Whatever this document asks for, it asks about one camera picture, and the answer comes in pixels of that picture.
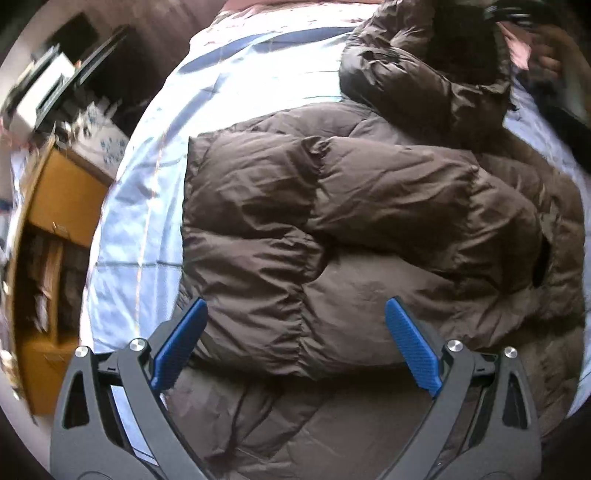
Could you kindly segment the person's right hand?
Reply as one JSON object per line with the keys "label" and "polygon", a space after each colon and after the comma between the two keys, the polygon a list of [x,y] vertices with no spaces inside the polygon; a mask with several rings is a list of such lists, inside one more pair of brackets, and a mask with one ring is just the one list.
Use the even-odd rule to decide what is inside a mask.
{"label": "person's right hand", "polygon": [[561,78],[560,50],[566,32],[557,26],[542,25],[532,31],[511,22],[499,22],[513,64],[543,81]]}

